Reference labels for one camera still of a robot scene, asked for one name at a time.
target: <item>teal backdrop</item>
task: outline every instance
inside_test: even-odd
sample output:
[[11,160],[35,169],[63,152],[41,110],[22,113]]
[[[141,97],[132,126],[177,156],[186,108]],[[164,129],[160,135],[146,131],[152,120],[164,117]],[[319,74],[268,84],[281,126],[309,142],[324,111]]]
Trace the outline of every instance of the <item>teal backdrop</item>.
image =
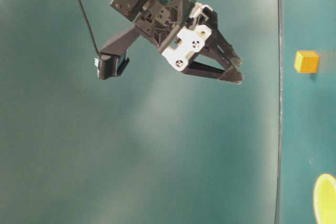
[[[336,175],[336,0],[283,0],[283,140],[279,223],[315,223],[312,192]],[[297,50],[316,50],[318,74],[296,73]]]

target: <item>dark edge line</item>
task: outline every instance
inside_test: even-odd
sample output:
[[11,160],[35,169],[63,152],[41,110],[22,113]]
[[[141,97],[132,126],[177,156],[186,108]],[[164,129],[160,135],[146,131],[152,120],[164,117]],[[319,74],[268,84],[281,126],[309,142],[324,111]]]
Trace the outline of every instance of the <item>dark edge line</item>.
[[283,9],[282,0],[278,0],[279,15],[279,153],[278,153],[278,176],[277,176],[277,196],[274,223],[280,223],[280,188],[281,188],[281,156],[282,156],[282,96],[283,96],[283,75],[284,75],[284,59],[283,59]]
[[86,25],[87,25],[87,27],[88,27],[88,30],[89,30],[89,33],[90,33],[90,37],[91,37],[91,41],[92,41],[93,47],[94,47],[94,49],[95,49],[95,51],[96,51],[96,54],[97,54],[98,57],[100,58],[100,52],[99,52],[99,50],[98,50],[98,48],[97,48],[97,44],[96,44],[96,41],[95,41],[95,37],[94,37],[94,35],[93,35],[93,32],[92,32],[92,29],[91,29],[91,25],[90,25],[89,19],[88,19],[86,13],[85,13],[85,10],[84,10],[84,7],[83,7],[83,3],[82,3],[81,0],[77,0],[77,1],[78,1],[79,6],[80,6],[80,9],[81,9],[81,12],[82,12],[82,14],[83,14],[83,17],[84,17],[84,19],[85,19],[85,23],[86,23]]

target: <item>black cable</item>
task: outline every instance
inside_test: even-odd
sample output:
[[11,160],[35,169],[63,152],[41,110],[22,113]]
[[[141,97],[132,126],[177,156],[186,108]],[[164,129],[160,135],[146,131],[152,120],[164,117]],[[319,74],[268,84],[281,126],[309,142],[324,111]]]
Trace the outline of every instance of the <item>black cable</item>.
[[91,37],[91,40],[92,40],[92,43],[93,43],[93,47],[95,48],[95,51],[96,51],[96,54],[98,55],[98,57],[100,58],[100,55],[101,53],[99,52],[98,48],[97,48],[97,44],[96,44],[96,41],[95,41],[95,37],[93,36],[93,32],[92,32],[92,29],[91,29],[91,26],[90,26],[90,22],[89,22],[89,19],[88,17],[86,16],[86,13],[85,13],[85,10],[84,10],[84,7],[83,7],[83,4],[82,4],[82,1],[81,0],[77,0],[78,3],[79,3],[79,6],[80,6],[80,9],[82,11],[82,14],[84,16],[84,19],[85,19],[85,23],[89,29],[89,33],[90,33],[90,37]]

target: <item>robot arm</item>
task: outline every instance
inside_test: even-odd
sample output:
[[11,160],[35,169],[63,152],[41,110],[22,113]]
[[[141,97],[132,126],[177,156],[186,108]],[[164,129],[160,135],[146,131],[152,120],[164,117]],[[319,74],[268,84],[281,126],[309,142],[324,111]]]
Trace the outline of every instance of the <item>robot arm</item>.
[[[194,76],[240,83],[237,70],[241,59],[218,30],[217,14],[195,0],[113,0],[111,6],[135,24],[116,35],[100,50],[96,59],[100,79],[122,74],[129,62],[127,49],[141,35],[157,47],[177,71]],[[205,56],[222,69],[196,60]]]

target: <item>yellow cube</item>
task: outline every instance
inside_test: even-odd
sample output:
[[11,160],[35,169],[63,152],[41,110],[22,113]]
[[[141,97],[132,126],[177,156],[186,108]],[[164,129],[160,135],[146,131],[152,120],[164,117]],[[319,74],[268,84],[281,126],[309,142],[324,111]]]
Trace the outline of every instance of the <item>yellow cube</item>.
[[317,73],[320,56],[315,51],[297,51],[295,69],[298,73]]

